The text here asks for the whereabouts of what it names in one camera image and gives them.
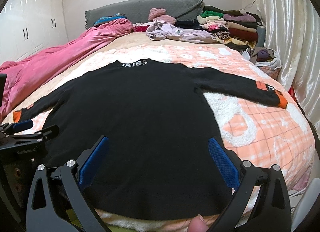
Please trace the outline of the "person right hand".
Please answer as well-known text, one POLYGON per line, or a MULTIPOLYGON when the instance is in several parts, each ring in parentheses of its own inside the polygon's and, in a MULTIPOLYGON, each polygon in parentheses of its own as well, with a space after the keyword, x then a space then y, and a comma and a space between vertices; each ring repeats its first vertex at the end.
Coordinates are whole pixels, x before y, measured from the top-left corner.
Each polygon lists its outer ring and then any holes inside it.
POLYGON ((202 215, 198 214, 188 225, 187 232, 207 232, 209 229, 202 215))

